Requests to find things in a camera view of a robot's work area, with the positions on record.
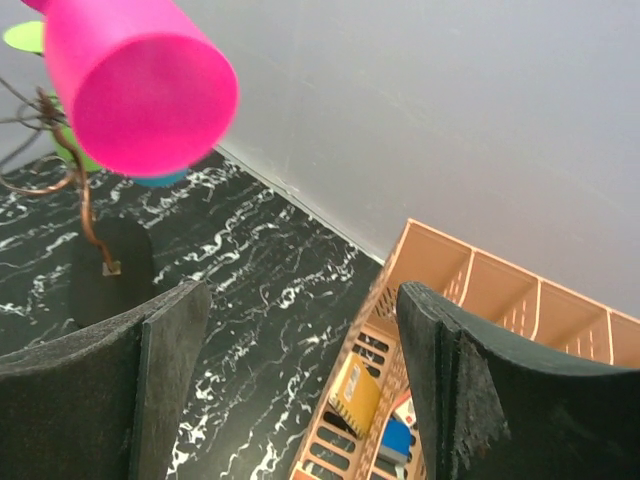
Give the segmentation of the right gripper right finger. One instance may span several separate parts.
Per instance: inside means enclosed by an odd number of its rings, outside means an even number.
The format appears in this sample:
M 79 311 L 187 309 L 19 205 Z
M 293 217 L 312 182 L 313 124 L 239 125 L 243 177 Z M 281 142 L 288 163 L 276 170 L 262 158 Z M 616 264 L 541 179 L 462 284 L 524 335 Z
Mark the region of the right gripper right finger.
M 431 479 L 635 479 L 639 373 L 490 323 L 418 282 L 396 317 Z

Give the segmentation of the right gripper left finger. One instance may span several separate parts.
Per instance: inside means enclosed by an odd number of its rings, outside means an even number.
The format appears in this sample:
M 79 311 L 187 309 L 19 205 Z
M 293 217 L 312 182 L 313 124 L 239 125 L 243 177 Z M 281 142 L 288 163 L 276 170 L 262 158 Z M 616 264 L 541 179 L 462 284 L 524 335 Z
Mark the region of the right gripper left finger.
M 2 356 L 2 478 L 165 478 L 209 309 L 190 281 Z

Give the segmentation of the blue wine glass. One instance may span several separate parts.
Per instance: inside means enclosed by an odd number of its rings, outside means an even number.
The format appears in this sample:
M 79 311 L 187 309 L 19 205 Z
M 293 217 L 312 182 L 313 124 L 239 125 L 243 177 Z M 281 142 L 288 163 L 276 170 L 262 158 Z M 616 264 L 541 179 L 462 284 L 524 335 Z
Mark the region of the blue wine glass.
M 178 170 L 171 174 L 151 177 L 132 177 L 132 180 L 141 186 L 148 188 L 164 188 L 169 187 L 183 179 L 188 173 L 187 169 Z

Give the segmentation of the magenta wine glass back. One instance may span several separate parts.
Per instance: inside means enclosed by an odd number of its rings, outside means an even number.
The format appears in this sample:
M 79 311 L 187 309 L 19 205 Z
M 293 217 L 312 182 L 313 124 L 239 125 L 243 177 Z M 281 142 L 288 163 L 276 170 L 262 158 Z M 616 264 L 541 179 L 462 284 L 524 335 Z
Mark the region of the magenta wine glass back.
M 129 177 L 199 162 L 239 103 L 223 53 L 172 1 L 31 1 L 44 61 L 84 152 Z

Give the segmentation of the pink file organizer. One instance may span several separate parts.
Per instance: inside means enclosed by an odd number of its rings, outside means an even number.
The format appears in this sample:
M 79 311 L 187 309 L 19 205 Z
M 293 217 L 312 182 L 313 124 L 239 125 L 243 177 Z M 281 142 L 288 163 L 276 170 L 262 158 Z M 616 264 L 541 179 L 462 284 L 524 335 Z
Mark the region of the pink file organizer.
M 409 220 L 293 479 L 635 479 L 639 322 Z

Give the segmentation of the blue item in organizer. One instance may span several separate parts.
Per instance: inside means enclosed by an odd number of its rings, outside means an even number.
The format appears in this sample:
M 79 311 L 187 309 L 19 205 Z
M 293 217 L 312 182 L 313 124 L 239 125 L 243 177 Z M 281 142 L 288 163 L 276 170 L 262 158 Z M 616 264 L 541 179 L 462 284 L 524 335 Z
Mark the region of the blue item in organizer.
M 378 456 L 395 465 L 408 461 L 411 446 L 410 429 L 401 421 L 391 418 L 384 429 Z

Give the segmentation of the yellow brush in organizer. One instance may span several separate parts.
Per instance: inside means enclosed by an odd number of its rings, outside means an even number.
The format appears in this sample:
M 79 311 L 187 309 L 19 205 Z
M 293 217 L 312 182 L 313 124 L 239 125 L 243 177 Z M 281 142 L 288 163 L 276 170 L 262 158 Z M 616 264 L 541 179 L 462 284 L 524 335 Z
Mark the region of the yellow brush in organizer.
M 361 439 L 371 428 L 380 400 L 380 388 L 361 357 L 351 352 L 334 380 L 329 404 Z

